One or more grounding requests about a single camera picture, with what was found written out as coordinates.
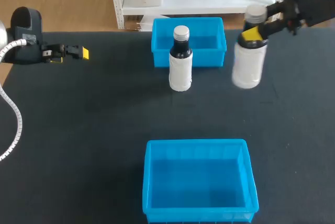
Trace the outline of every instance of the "blue storage box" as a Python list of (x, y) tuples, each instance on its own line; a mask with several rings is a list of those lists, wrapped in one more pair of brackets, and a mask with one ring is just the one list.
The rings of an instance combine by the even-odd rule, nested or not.
[(189, 28), (189, 46), (193, 50), (193, 67), (222, 67), (227, 51), (224, 24), (220, 17), (155, 19), (151, 51), (155, 67), (169, 67), (173, 30), (179, 25)]
[(149, 141), (142, 203), (148, 222), (250, 222), (259, 207), (246, 142)]

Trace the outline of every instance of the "black mat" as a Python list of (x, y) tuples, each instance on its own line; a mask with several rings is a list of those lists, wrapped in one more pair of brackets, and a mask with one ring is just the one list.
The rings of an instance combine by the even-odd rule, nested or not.
[[(146, 223), (142, 173), (150, 139), (243, 138), (260, 210), (253, 223), (335, 223), (335, 30), (271, 38), (261, 84), (231, 83), (237, 31), (221, 69), (195, 69), (172, 92), (154, 69), (150, 33), (48, 33), (90, 61), (15, 66), (4, 90), (24, 118), (0, 162), (0, 222)], [(0, 99), (0, 150), (16, 132)]]

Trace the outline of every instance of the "bottle cap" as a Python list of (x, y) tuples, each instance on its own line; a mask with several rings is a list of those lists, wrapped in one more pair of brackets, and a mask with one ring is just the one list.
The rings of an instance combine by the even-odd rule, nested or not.
[(184, 25), (177, 26), (174, 28), (173, 37), (177, 41), (186, 41), (189, 39), (189, 29)]
[(248, 23), (261, 24), (267, 19), (266, 7), (259, 4), (249, 5), (245, 11), (244, 18)]

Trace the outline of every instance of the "white bottle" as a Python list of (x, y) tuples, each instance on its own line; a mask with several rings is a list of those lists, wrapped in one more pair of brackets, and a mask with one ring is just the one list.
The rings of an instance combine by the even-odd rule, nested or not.
[[(245, 13), (244, 30), (257, 26), (267, 19), (266, 7), (250, 5)], [(256, 87), (262, 78), (263, 64), (267, 49), (267, 39), (260, 41), (245, 41), (240, 34), (235, 44), (232, 82), (242, 89)]]
[(186, 26), (177, 26), (173, 32), (174, 44), (170, 50), (171, 89), (177, 92), (188, 90), (192, 83), (193, 52), (188, 45), (189, 29)]

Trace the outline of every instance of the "black bottle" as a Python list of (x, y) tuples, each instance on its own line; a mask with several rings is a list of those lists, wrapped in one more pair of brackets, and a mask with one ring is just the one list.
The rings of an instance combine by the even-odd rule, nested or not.
[(193, 52), (189, 47), (189, 29), (177, 26), (173, 32), (174, 44), (170, 50), (170, 87), (178, 92), (188, 90), (192, 83)]

